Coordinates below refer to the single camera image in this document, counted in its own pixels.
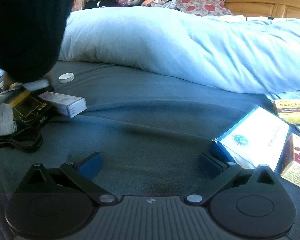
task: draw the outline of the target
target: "person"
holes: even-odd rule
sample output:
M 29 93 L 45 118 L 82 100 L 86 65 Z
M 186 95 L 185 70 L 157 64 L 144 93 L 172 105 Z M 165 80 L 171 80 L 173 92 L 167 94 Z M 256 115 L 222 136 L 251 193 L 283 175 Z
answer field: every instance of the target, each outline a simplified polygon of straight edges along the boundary
M 74 0 L 0 0 L 4 88 L 36 81 L 55 65 Z

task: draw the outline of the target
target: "logo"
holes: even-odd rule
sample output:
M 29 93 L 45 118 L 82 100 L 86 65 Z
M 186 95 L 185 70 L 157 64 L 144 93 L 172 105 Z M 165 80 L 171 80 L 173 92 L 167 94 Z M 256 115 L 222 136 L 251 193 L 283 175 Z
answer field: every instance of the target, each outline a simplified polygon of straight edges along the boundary
M 240 134 L 234 134 L 232 136 L 232 139 L 240 147 L 246 147 L 248 145 L 248 143 L 249 143 L 248 139 L 245 138 L 244 136 L 240 135 Z
M 153 204 L 153 203 L 155 202 L 155 199 L 149 198 L 149 199 L 147 200 L 147 202 L 150 203 L 150 204 Z

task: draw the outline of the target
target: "hand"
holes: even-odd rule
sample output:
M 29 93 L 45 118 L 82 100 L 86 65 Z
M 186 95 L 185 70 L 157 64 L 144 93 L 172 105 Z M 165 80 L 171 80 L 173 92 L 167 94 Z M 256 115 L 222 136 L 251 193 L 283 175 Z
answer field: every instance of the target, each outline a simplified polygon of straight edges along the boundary
M 47 79 L 49 81 L 49 84 L 52 84 L 52 74 L 51 71 L 49 71 L 47 74 L 45 74 L 42 79 Z M 2 81 L 3 81 L 3 91 L 8 90 L 10 85 L 16 83 L 17 81 L 15 81 L 14 79 L 12 79 L 9 74 L 7 72 L 3 73 L 3 77 L 2 77 Z

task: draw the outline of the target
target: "pillow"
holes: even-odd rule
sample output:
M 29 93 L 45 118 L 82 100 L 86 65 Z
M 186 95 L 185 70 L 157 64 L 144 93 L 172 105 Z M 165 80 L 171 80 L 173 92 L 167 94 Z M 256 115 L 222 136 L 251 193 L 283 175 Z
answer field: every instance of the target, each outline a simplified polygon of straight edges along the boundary
M 181 12 L 198 16 L 233 15 L 231 11 L 225 7 L 223 0 L 179 0 L 176 5 Z

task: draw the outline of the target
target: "ribbed black plastic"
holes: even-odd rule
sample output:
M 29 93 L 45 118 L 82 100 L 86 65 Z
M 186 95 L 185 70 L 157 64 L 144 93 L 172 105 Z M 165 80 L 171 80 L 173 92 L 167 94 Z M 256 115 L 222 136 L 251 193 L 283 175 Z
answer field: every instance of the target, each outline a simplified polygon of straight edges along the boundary
M 118 205 L 100 208 L 91 223 L 80 232 L 63 238 L 63 240 L 185 239 L 242 240 L 216 225 L 204 208 L 188 206 L 178 196 L 126 196 Z

